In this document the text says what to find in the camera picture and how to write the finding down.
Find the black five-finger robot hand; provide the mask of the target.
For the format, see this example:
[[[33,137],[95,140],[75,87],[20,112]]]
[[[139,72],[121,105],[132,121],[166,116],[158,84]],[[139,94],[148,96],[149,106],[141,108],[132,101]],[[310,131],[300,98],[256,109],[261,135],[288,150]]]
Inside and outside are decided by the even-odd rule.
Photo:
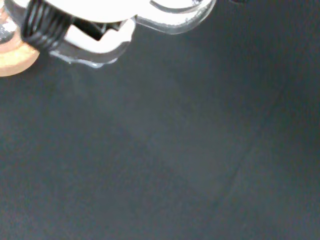
[[[53,51],[62,42],[93,54],[107,54],[132,39],[135,17],[148,0],[29,0],[22,39],[38,50]]]

